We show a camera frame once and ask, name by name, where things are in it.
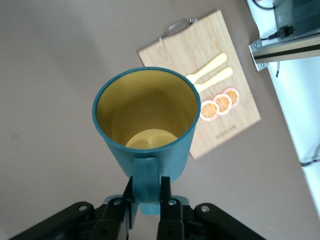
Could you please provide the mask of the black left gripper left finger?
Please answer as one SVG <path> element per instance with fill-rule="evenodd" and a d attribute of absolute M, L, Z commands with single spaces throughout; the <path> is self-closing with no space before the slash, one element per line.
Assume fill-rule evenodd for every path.
<path fill-rule="evenodd" d="M 127 240 L 137 204 L 133 202 L 133 178 L 122 195 L 107 197 L 94 208 L 76 202 L 13 236 L 12 240 Z"/>

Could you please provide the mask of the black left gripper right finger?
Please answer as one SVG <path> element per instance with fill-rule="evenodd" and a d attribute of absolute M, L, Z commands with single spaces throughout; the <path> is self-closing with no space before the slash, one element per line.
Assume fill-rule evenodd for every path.
<path fill-rule="evenodd" d="M 264 237 L 212 203 L 191 208 L 172 196 L 171 179 L 161 178 L 158 240 L 263 240 Z"/>

